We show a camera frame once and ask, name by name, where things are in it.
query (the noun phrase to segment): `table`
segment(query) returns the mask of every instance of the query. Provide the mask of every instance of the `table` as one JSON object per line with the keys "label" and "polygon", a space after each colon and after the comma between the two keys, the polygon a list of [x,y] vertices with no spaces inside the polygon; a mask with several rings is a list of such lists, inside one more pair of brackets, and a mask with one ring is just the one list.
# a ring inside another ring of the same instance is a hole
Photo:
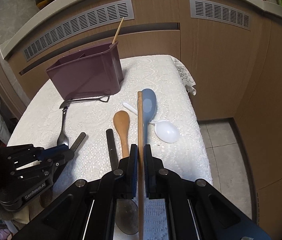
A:
{"label": "table", "polygon": [[[162,159],[164,167],[177,172],[183,179],[194,181],[203,178],[212,184],[200,128],[184,86],[191,82],[184,65],[169,55],[126,58],[121,60],[121,65],[124,74],[121,90],[110,96],[108,103],[92,101],[69,106],[65,121],[69,145],[81,132],[85,132],[87,138],[53,186],[54,197],[77,179],[96,180],[111,171],[105,131],[113,129],[118,157],[121,158],[121,143],[113,125],[113,116],[119,110],[126,110],[122,106],[123,101],[136,107],[137,92],[144,88],[151,88],[157,96],[154,120],[171,121],[181,134],[176,143],[165,143],[156,137],[154,127],[150,125],[148,143],[153,156]],[[47,81],[20,119],[8,146],[28,143],[44,148],[56,146],[61,128],[62,110],[59,107],[62,102],[51,80]],[[128,143],[137,144],[137,116],[131,112],[129,115]],[[159,239],[168,237],[163,200],[145,200],[145,239],[150,235]],[[137,235],[127,236],[115,227],[114,239],[136,238]]]}

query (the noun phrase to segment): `air vent grille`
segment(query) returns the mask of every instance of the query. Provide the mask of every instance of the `air vent grille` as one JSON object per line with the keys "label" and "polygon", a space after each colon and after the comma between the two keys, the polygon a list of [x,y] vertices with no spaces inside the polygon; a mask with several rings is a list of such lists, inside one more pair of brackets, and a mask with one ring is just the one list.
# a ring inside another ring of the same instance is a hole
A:
{"label": "air vent grille", "polygon": [[53,27],[23,50],[26,61],[47,48],[78,33],[110,23],[134,19],[131,0],[121,0],[82,12]]}
{"label": "air vent grille", "polygon": [[191,18],[223,22],[250,29],[250,15],[236,8],[207,0],[190,0]]}

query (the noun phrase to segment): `floor tile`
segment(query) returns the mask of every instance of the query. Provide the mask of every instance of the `floor tile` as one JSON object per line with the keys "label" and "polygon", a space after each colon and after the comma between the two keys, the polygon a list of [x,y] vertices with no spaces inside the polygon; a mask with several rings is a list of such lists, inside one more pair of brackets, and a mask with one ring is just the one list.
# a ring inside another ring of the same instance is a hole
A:
{"label": "floor tile", "polygon": [[212,147],[228,145],[237,142],[229,122],[207,123],[207,130],[210,136]]}
{"label": "floor tile", "polygon": [[210,140],[210,136],[209,136],[209,133],[208,133],[207,126],[204,123],[204,124],[199,124],[199,127],[200,127],[200,131],[201,131],[201,134],[202,134],[202,138],[203,138],[203,142],[204,142],[205,147],[211,148],[212,144],[211,144],[211,140]]}
{"label": "floor tile", "polygon": [[222,194],[251,218],[249,182],[238,144],[215,147],[213,151]]}
{"label": "floor tile", "polygon": [[213,149],[212,148],[208,148],[206,150],[207,150],[207,155],[208,155],[209,163],[210,163],[210,169],[211,169],[211,175],[212,175],[212,180],[213,180],[213,186],[219,192],[221,192],[219,173],[218,173],[216,158],[214,157]]}

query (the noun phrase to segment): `purple plastic container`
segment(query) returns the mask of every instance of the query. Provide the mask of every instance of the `purple plastic container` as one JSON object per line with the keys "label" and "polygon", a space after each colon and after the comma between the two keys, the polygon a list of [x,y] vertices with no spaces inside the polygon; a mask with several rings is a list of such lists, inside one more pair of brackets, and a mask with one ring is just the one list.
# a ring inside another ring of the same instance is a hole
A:
{"label": "purple plastic container", "polygon": [[64,56],[46,73],[64,100],[114,95],[123,80],[117,42]]}

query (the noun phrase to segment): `bamboo chopstick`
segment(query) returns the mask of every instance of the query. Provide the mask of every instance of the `bamboo chopstick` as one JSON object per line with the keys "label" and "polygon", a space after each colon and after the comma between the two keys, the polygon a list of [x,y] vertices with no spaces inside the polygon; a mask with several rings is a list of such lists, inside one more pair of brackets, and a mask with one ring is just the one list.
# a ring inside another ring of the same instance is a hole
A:
{"label": "bamboo chopstick", "polygon": [[143,101],[142,91],[138,91],[138,195],[139,195],[139,240],[143,240],[144,223],[144,163],[143,163]]}
{"label": "bamboo chopstick", "polygon": [[113,41],[112,41],[112,44],[114,44],[116,42],[116,39],[117,39],[117,36],[119,35],[119,32],[120,32],[120,29],[121,29],[121,25],[122,25],[122,22],[124,21],[124,17],[122,17],[122,20],[119,24],[119,27],[117,28],[116,30],[116,33],[114,35],[114,38],[113,38]]}

